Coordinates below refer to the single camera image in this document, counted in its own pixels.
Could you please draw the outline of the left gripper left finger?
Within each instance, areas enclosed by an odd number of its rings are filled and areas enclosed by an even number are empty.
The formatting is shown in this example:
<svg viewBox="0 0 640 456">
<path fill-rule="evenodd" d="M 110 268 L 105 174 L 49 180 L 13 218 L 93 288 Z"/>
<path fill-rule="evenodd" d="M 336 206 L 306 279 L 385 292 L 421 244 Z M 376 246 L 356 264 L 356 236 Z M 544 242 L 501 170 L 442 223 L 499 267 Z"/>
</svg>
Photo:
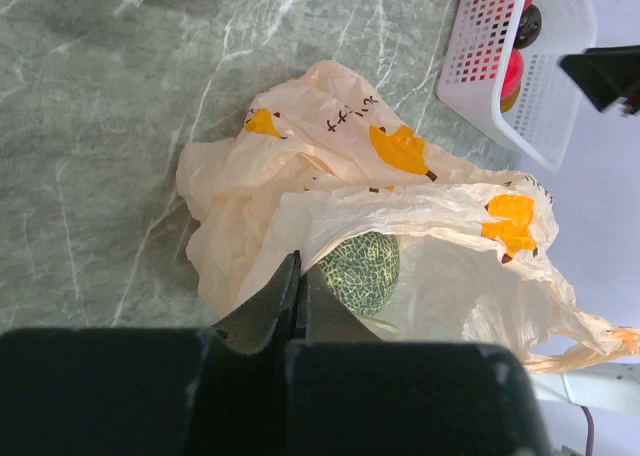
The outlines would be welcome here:
<svg viewBox="0 0 640 456">
<path fill-rule="evenodd" d="M 300 279 L 300 252 L 294 251 L 283 259 L 262 289 L 212 329 L 233 351 L 241 354 L 264 351 L 282 322 L 288 338 L 289 320 L 296 315 Z"/>
</svg>

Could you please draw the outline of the beige plastic bag orange prints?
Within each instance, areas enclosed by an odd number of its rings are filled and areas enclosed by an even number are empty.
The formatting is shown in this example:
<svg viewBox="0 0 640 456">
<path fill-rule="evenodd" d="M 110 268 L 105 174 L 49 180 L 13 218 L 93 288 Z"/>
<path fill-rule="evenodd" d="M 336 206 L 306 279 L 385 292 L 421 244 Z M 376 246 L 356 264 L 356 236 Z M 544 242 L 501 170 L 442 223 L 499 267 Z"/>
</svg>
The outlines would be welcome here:
<svg viewBox="0 0 640 456">
<path fill-rule="evenodd" d="M 199 224 L 186 248 L 199 295 L 221 316 L 288 254 L 309 270 L 377 232 L 400 250 L 372 315 L 395 338 L 499 344 L 533 373 L 639 352 L 638 330 L 582 311 L 547 257 L 558 226 L 533 177 L 426 142 L 337 62 L 258 94 L 238 135 L 187 144 L 176 182 Z"/>
</svg>

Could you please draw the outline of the green netted fake melon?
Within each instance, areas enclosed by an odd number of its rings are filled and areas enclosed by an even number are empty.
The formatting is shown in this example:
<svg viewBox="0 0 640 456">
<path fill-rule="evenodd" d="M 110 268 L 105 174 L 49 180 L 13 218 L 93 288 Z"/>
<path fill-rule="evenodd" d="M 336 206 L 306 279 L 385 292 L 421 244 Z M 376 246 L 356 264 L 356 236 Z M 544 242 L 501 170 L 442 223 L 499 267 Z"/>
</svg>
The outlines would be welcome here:
<svg viewBox="0 0 640 456">
<path fill-rule="evenodd" d="M 395 235 L 371 231 L 341 242 L 319 263 L 329 290 L 359 320 L 391 334 L 395 325 L 376 318 L 391 301 L 400 273 Z"/>
</svg>

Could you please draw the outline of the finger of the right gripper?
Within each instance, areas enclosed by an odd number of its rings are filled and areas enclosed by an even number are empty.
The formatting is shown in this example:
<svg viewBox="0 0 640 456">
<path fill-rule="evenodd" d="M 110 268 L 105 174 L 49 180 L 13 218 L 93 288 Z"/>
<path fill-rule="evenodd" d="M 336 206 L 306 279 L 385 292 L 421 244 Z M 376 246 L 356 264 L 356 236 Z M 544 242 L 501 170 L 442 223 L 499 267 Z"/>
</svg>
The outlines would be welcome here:
<svg viewBox="0 0 640 456">
<path fill-rule="evenodd" d="M 559 66 L 599 112 L 616 102 L 623 114 L 639 112 L 638 45 L 589 48 L 563 56 Z"/>
</svg>

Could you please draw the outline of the white perforated plastic basket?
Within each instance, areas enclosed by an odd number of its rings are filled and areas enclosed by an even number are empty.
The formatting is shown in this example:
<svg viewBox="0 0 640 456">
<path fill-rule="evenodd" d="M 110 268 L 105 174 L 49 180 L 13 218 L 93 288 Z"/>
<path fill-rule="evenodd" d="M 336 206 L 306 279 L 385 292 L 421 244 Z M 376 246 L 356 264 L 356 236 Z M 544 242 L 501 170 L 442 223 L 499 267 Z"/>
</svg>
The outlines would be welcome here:
<svg viewBox="0 0 640 456">
<path fill-rule="evenodd" d="M 496 143 L 557 171 L 582 98 L 559 62 L 595 44 L 596 18 L 591 0 L 532 0 L 541 33 L 521 52 L 520 93 L 503 112 L 501 92 L 526 2 L 460 0 L 436 94 Z"/>
</svg>

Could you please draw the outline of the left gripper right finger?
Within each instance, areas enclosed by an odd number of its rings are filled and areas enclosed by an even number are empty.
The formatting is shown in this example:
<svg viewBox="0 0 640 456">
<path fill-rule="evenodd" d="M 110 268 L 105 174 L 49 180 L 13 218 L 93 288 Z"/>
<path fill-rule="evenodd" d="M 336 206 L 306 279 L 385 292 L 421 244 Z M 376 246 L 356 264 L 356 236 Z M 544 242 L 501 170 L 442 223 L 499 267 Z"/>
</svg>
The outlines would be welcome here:
<svg viewBox="0 0 640 456">
<path fill-rule="evenodd" d="M 322 343 L 381 342 L 331 292 L 320 268 L 301 278 L 295 337 Z"/>
</svg>

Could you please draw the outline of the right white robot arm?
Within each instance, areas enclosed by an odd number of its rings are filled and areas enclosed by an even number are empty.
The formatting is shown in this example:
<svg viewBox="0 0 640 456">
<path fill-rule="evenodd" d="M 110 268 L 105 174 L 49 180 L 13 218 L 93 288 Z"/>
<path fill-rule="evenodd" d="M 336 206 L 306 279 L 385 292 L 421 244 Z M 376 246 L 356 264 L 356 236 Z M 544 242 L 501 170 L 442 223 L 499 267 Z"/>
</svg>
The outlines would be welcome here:
<svg viewBox="0 0 640 456">
<path fill-rule="evenodd" d="M 620 107 L 625 117 L 639 115 L 639 47 L 589 48 L 560 59 L 562 71 L 592 106 L 604 113 Z M 599 363 L 583 369 L 532 377 L 538 398 L 581 407 L 639 412 L 639 366 Z"/>
</svg>

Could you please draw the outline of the dark brown fake fruit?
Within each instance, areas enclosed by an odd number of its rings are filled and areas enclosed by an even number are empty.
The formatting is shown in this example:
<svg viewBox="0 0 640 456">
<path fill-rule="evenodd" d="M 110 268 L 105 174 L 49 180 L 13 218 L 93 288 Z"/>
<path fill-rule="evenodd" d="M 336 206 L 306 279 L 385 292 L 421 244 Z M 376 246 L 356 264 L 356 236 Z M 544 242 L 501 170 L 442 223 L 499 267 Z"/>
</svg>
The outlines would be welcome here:
<svg viewBox="0 0 640 456">
<path fill-rule="evenodd" d="M 542 29 L 542 15 L 535 4 L 530 4 L 522 13 L 514 40 L 514 48 L 522 50 L 531 46 Z"/>
</svg>

